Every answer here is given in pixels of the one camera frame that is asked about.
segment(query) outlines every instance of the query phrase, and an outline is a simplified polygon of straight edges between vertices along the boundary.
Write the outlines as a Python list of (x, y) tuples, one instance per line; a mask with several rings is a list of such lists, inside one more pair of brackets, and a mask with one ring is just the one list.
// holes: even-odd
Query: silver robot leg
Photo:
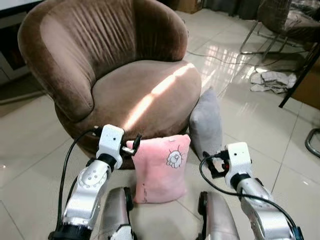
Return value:
[(198, 212), (203, 217), (203, 228), (197, 240), (240, 240), (228, 204), (220, 194), (201, 192)]
[(129, 212), (134, 208), (130, 188), (112, 189), (104, 204), (99, 240), (136, 240)]

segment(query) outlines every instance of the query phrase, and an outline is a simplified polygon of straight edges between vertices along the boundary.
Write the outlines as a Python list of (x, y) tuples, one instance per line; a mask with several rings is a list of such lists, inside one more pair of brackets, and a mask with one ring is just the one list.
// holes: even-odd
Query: black cable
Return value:
[(68, 197), (66, 198), (65, 206), (67, 206), (67, 204), (68, 204), (68, 202), (69, 202), (69, 200), (71, 198), (71, 195), (72, 195), (72, 192), (73, 192), (73, 190), (75, 188), (77, 180), (78, 180), (78, 177), (76, 176), (75, 179), (73, 180), (73, 183), (72, 183), (71, 187), (70, 187)]
[(280, 212), (282, 212), (282, 213), (285, 215), (285, 217), (287, 218), (287, 220), (289, 221), (289, 223), (291, 224), (292, 227), (297, 228), (294, 220), (290, 217), (290, 215), (289, 215), (282, 207), (280, 207), (278, 204), (274, 203), (273, 201), (270, 201), (270, 200), (268, 200), (268, 199), (264, 199), (264, 198), (262, 198), (262, 197), (255, 196), (255, 195), (225, 191), (225, 190), (219, 188), (218, 186), (214, 185), (214, 184), (204, 175), (204, 172), (203, 172), (203, 170), (202, 170), (202, 167), (203, 167), (204, 163), (205, 163), (207, 160), (212, 159), (212, 158), (218, 158), (218, 157), (219, 157), (219, 154), (207, 156), (207, 157), (205, 157), (205, 158), (201, 161), (201, 163), (200, 163), (200, 165), (199, 165), (199, 171), (200, 171), (201, 176), (203, 177), (203, 179), (204, 179), (211, 187), (213, 187), (214, 189), (218, 190), (219, 192), (221, 192), (221, 193), (223, 193), (223, 194), (227, 194), (227, 195), (231, 195), (231, 196), (237, 196), (237, 197), (240, 197), (240, 198), (256, 199), (256, 200), (263, 201), (263, 202), (265, 202), (265, 203), (267, 203), (267, 204), (270, 204), (270, 205), (274, 206), (276, 209), (278, 209)]
[(80, 136), (78, 136), (73, 143), (71, 144), (65, 159), (64, 159), (64, 165), (63, 165), (63, 170), (62, 170), (62, 175), (61, 175), (61, 181), (60, 181), (60, 189), (59, 189), (59, 198), (58, 198), (58, 214), (57, 214), (57, 220), (56, 220), (56, 226), (55, 226), (55, 230), (57, 231), (60, 224), (61, 224), (61, 220), (62, 220), (62, 198), (63, 198), (63, 191), (64, 191), (64, 184), (65, 184), (65, 177), (66, 177), (66, 170), (67, 170), (67, 165), (68, 165), (68, 161), (70, 158), (70, 154), (74, 148), (74, 146), (76, 145), (76, 143), (86, 134), (88, 133), (94, 133), (96, 131), (96, 129), (89, 129), (84, 131), (83, 133), (80, 134)]
[(289, 55), (293, 55), (293, 54), (302, 54), (302, 53), (307, 53), (307, 52), (310, 52), (310, 51), (307, 51), (307, 50), (304, 50), (304, 51), (296, 51), (296, 52), (290, 52), (290, 53), (287, 53), (286, 55), (280, 57), (279, 59), (271, 62), (271, 63), (267, 63), (267, 64), (262, 64), (262, 65), (255, 65), (255, 64), (251, 64), (251, 63), (245, 63), (245, 62), (228, 62), (228, 61), (224, 61), (216, 56), (212, 56), (212, 55), (206, 55), (206, 54), (199, 54), (199, 53), (195, 53), (195, 52), (191, 52), (189, 50), (187, 50), (186, 52), (191, 54), (191, 55), (195, 55), (195, 56), (199, 56), (199, 57), (208, 57), (208, 58), (213, 58), (213, 59), (217, 59), (219, 60), (220, 62), (224, 63), (224, 64), (230, 64), (230, 65), (247, 65), (247, 66), (252, 66), (252, 67), (266, 67), (266, 66), (270, 66), (272, 64), (275, 64), (279, 61), (281, 61), (282, 59), (285, 59), (286, 57), (288, 57)]

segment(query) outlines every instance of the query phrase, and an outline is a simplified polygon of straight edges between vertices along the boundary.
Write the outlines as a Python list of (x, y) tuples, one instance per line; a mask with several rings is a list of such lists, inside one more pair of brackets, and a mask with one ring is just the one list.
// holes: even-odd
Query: cloth on floor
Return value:
[[(132, 148), (133, 141), (127, 141), (126, 145)], [(138, 151), (132, 157), (136, 172), (136, 203), (166, 203), (187, 192), (185, 167), (189, 145), (188, 135), (140, 142)]]
[(191, 143), (199, 159), (203, 152), (213, 155), (221, 150), (222, 122), (220, 107), (215, 91), (209, 88), (200, 97), (189, 121)]
[(286, 92), (292, 88), (297, 81), (294, 73), (287, 76), (283, 72), (266, 71), (256, 73), (251, 76), (250, 82), (254, 84), (251, 87), (253, 92), (273, 91), (275, 94)]

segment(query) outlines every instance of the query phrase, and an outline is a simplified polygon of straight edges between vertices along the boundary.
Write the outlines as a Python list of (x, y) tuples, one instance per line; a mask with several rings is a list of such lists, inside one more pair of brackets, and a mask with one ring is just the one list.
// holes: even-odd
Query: glossy floor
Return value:
[[(304, 146), (309, 131), (319, 127), (320, 111), (294, 99), (280, 109), (282, 96), (250, 92), (249, 77), (253, 69), (246, 64), (254, 64), (259, 58), (239, 55), (239, 48), (251, 21), (210, 10), (178, 14), (189, 29), (189, 52), (185, 59), (201, 73), (203, 91), (211, 86), (218, 93), (223, 144), (247, 142), (254, 174), (302, 227), (306, 240), (320, 239), (320, 159)], [(247, 48), (257, 50), (266, 44), (265, 38), (253, 35)], [(60, 125), (48, 96), (1, 117), (0, 132), (0, 165), (5, 166), (0, 168), (1, 239), (45, 240), (55, 226), (62, 164), (72, 140)], [(317, 138), (313, 144), (320, 147)], [(87, 160), (76, 148), (66, 176), (67, 189)], [(184, 197), (166, 204), (135, 206), (130, 217), (139, 239), (194, 240), (197, 237), (202, 227), (197, 213), (198, 197), (201, 191), (212, 190), (201, 179), (198, 164), (190, 150), (185, 173), (188, 192)], [(135, 181), (134, 171), (115, 171), (108, 190), (120, 186), (134, 188)], [(216, 183), (225, 188), (222, 179)], [(238, 199), (225, 198), (241, 239), (253, 240)]]

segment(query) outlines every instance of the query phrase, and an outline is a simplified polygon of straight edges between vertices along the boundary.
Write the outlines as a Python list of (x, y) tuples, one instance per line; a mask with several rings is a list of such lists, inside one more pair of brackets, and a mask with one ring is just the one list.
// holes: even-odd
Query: cartoon drawing on pillow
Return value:
[(170, 154), (169, 154), (168, 158), (166, 159), (166, 164), (171, 166), (174, 169), (177, 169), (180, 167), (181, 163), (182, 163), (182, 155), (179, 152), (179, 146), (178, 146), (177, 150), (172, 151), (172, 152), (170, 151)]

